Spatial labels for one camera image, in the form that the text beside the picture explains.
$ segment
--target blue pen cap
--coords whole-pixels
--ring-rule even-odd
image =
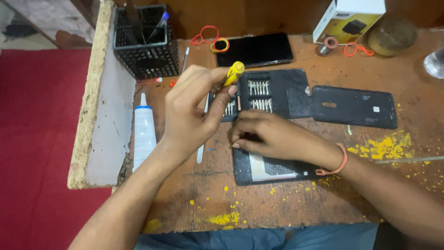
[[[164,12],[162,15],[162,20],[168,20],[170,18],[170,15],[167,12]]]

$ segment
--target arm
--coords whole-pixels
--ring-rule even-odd
[[[262,142],[244,139],[245,133],[258,135]],[[267,157],[305,161],[329,171],[337,169],[343,158],[342,151],[334,143],[260,110],[239,114],[232,141],[234,148]],[[401,232],[444,245],[444,206],[428,192],[354,154],[348,154],[347,164],[338,174]]]
[[[141,166],[93,214],[69,249],[133,249],[164,180],[218,129],[236,86],[222,88],[204,114],[199,102],[226,79],[228,68],[192,65],[166,95],[165,133]]]

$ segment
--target smartphone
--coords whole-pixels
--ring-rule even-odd
[[[289,63],[293,60],[285,33],[231,39],[229,42],[230,48],[227,51],[216,53],[218,67],[231,67],[236,61],[242,62],[246,68],[251,68]],[[224,49],[226,44],[218,41],[215,47]]]

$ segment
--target wooden wall panel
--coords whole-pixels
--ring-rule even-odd
[[[125,0],[114,0],[123,5]],[[331,0],[133,0],[140,5],[168,4],[178,38],[191,39],[205,25],[224,37],[274,32],[312,33]],[[386,0],[388,17],[408,18],[418,28],[444,26],[443,0]]]

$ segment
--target phone back cover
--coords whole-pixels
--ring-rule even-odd
[[[398,127],[391,93],[329,86],[314,86],[312,91],[315,121],[383,129]]]

